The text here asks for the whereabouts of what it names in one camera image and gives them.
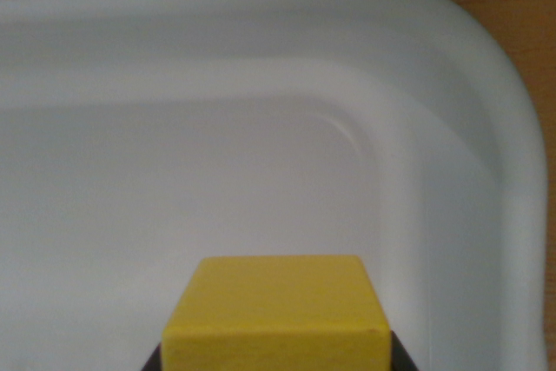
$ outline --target black object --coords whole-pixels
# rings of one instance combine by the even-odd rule
[[[142,371],[162,371],[160,345],[156,347]],[[392,371],[419,371],[394,331],[392,332]]]
[[[394,331],[392,331],[392,371],[419,371]]]
[[[160,361],[160,344],[155,349],[155,352],[147,360],[147,363],[142,368],[142,371],[162,371],[162,364]]]

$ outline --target white container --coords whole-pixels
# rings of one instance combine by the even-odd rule
[[[546,164],[449,0],[0,0],[0,369],[140,369],[208,255],[357,254],[423,371],[544,371]]]

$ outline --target yellow block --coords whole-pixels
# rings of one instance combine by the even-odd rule
[[[162,370],[388,371],[390,343],[356,256],[207,258],[162,333]]]

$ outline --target yellow cube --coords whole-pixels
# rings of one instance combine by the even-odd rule
[[[215,257],[162,333],[162,370],[388,371],[390,344],[356,256]]]

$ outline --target white plastic tray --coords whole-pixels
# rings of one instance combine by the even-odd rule
[[[544,371],[546,165],[448,0],[0,0],[0,369],[138,370],[207,255],[358,254],[423,371]]]

